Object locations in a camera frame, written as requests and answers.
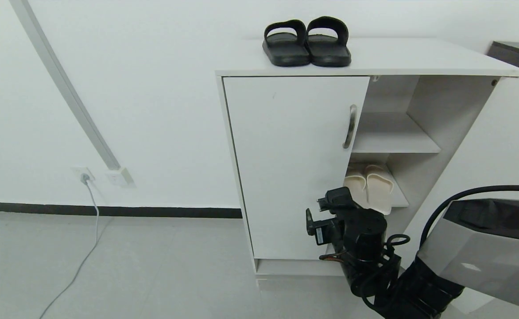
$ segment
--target white slipper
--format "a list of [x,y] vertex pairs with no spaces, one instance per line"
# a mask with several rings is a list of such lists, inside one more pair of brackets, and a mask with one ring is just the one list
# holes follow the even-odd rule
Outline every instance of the white slipper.
[[391,191],[393,177],[385,169],[377,165],[368,165],[365,170],[367,183],[368,206],[373,210],[389,215],[391,212]]
[[368,207],[368,199],[366,196],[366,180],[364,174],[359,170],[350,169],[346,173],[344,186],[348,187],[352,199],[362,208]]

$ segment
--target white wall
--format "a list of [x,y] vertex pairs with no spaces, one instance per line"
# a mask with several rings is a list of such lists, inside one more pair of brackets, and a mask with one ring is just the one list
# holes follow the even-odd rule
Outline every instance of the white wall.
[[0,0],[0,202],[238,207],[213,71],[271,22],[343,19],[356,36],[436,36],[484,52],[519,41],[519,1],[31,0],[77,92],[136,188],[105,166]]

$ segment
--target black slide sandal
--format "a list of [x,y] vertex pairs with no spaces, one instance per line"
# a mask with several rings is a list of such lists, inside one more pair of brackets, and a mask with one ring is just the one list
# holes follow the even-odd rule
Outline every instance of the black slide sandal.
[[[293,28],[297,35],[280,32],[267,36],[278,28]],[[265,28],[263,38],[263,51],[273,65],[300,66],[310,63],[310,55],[305,48],[306,28],[300,20],[270,24]]]
[[[325,28],[336,31],[338,38],[328,35],[308,35],[312,29]],[[344,22],[322,16],[309,23],[306,29],[306,47],[310,52],[310,61],[318,66],[347,66],[352,61],[350,51],[346,47],[348,42],[348,28]]]

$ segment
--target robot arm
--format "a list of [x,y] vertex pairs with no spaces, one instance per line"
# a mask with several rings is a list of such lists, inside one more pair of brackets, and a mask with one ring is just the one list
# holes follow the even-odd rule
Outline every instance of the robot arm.
[[504,190],[519,191],[519,186],[475,188],[441,204],[425,226],[415,261],[401,276],[395,246],[409,237],[385,240],[383,215],[357,205],[346,187],[318,200],[334,218],[314,221],[307,210],[306,230],[318,245],[333,245],[337,253],[320,259],[340,262],[352,293],[384,318],[438,318],[464,287],[519,305],[519,200],[456,201]]

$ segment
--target metal handle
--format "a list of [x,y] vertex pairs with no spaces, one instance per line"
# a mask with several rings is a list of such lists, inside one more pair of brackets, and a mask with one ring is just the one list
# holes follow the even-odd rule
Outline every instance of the metal handle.
[[342,144],[343,148],[350,147],[352,136],[354,136],[354,126],[356,125],[356,105],[350,106],[350,123],[348,124],[348,133],[346,133],[346,141]]

